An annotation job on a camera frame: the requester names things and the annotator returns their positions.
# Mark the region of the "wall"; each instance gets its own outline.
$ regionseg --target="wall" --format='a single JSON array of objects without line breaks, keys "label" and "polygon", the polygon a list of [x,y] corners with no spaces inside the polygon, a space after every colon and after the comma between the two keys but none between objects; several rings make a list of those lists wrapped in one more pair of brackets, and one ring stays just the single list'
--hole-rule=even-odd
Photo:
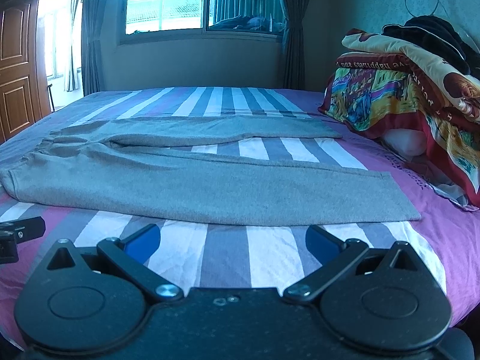
[{"label": "wall", "polygon": [[332,74],[329,59],[330,0],[310,0],[303,19],[305,85],[308,91],[325,90]]},{"label": "wall", "polygon": [[[330,1],[334,8],[330,17],[330,55],[327,57],[330,66],[333,66],[337,56],[345,52],[341,41],[349,29],[381,32],[385,24],[403,24],[411,18],[404,0]],[[480,46],[480,0],[441,0],[441,3],[435,14],[460,24]],[[407,0],[407,4],[414,15],[429,15],[435,8],[436,0]]]},{"label": "wall", "polygon": [[277,87],[280,43],[187,39],[118,45],[121,0],[107,0],[101,32],[106,90],[165,86]]}]

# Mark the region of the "black cloth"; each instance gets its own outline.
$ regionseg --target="black cloth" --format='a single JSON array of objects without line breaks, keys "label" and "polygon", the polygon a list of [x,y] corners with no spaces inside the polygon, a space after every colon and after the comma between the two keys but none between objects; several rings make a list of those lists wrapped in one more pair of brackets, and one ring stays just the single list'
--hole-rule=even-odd
[{"label": "black cloth", "polygon": [[414,43],[443,58],[461,73],[480,79],[480,54],[463,42],[446,20],[436,16],[413,17],[403,26],[384,26],[382,34]]}]

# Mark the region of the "window sill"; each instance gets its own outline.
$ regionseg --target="window sill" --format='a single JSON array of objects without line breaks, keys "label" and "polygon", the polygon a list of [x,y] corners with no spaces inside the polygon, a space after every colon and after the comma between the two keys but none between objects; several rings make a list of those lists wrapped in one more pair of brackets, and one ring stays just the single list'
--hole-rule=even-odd
[{"label": "window sill", "polygon": [[192,28],[187,30],[139,32],[130,35],[121,35],[119,45],[177,41],[184,39],[242,39],[280,43],[282,42],[283,35],[253,31],[204,31],[201,28]]}]

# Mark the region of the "purple bedsheet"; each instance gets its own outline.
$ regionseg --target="purple bedsheet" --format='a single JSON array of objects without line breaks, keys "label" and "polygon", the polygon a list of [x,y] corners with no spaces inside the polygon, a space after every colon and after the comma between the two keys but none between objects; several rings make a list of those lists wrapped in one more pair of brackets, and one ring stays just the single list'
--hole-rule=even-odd
[{"label": "purple bedsheet", "polygon": [[[408,240],[445,289],[454,311],[453,323],[480,300],[480,211],[465,212],[436,195],[414,172],[377,143],[360,137],[317,111],[323,95],[316,92],[256,88],[168,88],[136,92],[102,92],[87,96],[44,118],[0,146],[0,167],[18,161],[51,130],[75,122],[132,116],[216,115],[266,113],[310,115],[342,133],[332,146],[315,140],[255,139],[248,142],[182,150],[215,150],[219,154],[266,159],[302,159],[388,171],[422,214],[422,220],[399,223],[351,223],[330,226],[340,238],[365,239],[371,246],[390,247]],[[19,246],[20,261],[0,267],[0,332],[22,344],[13,308],[23,284],[52,243],[59,238],[91,245],[105,236],[121,238],[154,222],[162,229],[161,256],[150,269],[189,287],[286,287],[319,267],[305,247],[306,228],[255,229],[235,226],[171,223],[157,218],[108,212],[46,207],[19,203],[0,188],[0,221],[41,215],[46,222],[42,239]]]}]

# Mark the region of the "doorway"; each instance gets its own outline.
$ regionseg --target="doorway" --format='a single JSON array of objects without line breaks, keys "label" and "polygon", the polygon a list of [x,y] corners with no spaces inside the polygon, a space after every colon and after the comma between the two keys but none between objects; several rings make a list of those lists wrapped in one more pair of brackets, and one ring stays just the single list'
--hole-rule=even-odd
[{"label": "doorway", "polygon": [[52,111],[83,97],[82,31],[83,0],[39,0],[37,31],[43,37],[45,71]]}]

